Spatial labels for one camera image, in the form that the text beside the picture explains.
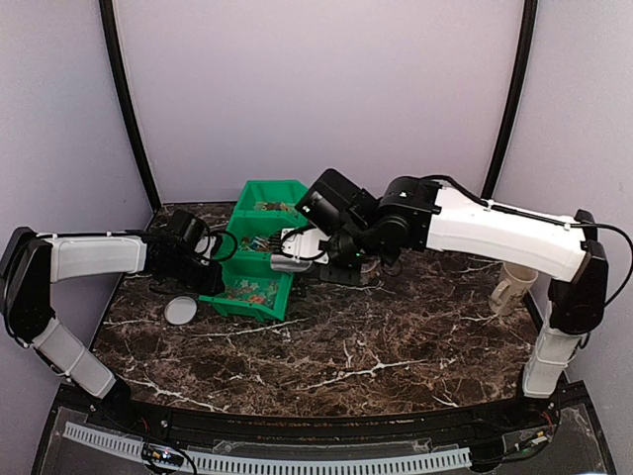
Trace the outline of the black front rail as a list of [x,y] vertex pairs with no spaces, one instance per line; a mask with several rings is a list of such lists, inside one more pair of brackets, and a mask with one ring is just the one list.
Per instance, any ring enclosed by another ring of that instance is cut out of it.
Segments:
[[554,402],[510,399],[466,408],[404,415],[286,418],[202,412],[131,402],[135,416],[126,425],[161,441],[211,444],[220,440],[318,444],[429,439],[467,444],[497,440],[519,430],[554,429],[560,410]]

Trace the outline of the yellow-green gummy candies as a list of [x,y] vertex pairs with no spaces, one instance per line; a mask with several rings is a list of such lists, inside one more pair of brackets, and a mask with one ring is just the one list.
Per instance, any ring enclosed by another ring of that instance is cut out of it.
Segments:
[[293,204],[286,202],[257,201],[253,206],[253,210],[258,212],[275,212],[291,215],[297,214],[297,211],[294,209]]

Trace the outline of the green three-compartment candy bin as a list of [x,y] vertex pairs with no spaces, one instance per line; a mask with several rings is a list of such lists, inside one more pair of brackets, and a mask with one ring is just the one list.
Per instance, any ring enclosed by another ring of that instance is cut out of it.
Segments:
[[[253,210],[253,206],[257,201],[286,202],[295,206],[306,192],[307,187],[297,180],[249,180],[246,182],[226,226],[226,230],[233,233],[238,240],[238,251],[232,259],[222,263],[225,290],[216,296],[200,296],[201,303],[211,305],[224,317],[250,317],[258,322],[285,320],[294,275],[271,269],[270,258],[273,250],[271,237],[284,229],[301,227],[307,223],[307,220],[298,212],[296,215],[258,212]],[[240,250],[242,238],[253,236],[268,238],[272,246],[271,251],[264,253]],[[266,307],[226,298],[226,285],[240,278],[276,280],[279,290],[274,306]]]

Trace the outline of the white round lid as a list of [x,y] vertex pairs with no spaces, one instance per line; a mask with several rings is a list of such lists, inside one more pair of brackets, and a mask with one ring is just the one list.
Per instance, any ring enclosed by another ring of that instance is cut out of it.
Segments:
[[173,326],[191,323],[197,314],[196,300],[189,296],[172,299],[164,309],[165,320]]

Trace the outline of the silver metal scoop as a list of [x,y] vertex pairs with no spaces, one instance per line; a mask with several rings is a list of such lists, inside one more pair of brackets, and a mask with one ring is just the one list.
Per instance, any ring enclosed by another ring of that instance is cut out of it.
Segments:
[[293,274],[311,273],[315,270],[315,264],[311,261],[297,260],[281,254],[272,254],[270,267],[273,271]]

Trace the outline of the red-orange gummy candies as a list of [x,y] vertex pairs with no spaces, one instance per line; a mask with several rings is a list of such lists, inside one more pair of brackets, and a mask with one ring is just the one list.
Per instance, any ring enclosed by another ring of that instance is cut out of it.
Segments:
[[272,279],[236,279],[226,285],[225,297],[249,304],[273,307],[279,284]]

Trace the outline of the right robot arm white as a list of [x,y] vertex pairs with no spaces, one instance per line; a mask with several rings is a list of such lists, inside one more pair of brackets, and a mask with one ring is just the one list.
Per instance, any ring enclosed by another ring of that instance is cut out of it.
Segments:
[[387,265],[403,249],[476,254],[550,278],[550,310],[523,369],[522,393],[504,409],[515,429],[543,412],[583,336],[612,302],[609,264],[591,213],[572,217],[529,212],[484,200],[446,175],[402,176],[373,197],[335,169],[326,170],[298,206],[329,238],[328,256],[364,252]]

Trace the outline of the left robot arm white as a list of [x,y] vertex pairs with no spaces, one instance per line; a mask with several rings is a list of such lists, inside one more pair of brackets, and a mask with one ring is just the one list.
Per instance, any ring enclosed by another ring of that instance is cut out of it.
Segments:
[[208,232],[44,234],[13,230],[1,256],[1,315],[6,332],[64,378],[102,401],[102,417],[118,431],[139,423],[128,384],[100,360],[79,332],[91,327],[123,276],[171,280],[194,293],[222,290],[216,259],[221,237]]

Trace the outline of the beige ceramic mug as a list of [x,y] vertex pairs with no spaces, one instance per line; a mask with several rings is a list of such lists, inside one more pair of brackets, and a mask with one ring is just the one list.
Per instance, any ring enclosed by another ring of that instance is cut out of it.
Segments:
[[500,269],[498,283],[489,297],[494,314],[510,315],[521,303],[538,278],[538,271],[515,263],[505,262]]

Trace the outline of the lollipop candies pile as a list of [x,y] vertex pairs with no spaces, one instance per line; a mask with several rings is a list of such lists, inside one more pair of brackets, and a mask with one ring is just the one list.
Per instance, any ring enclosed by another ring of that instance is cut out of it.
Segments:
[[271,242],[267,237],[253,236],[243,237],[240,243],[240,250],[254,252],[270,252]]

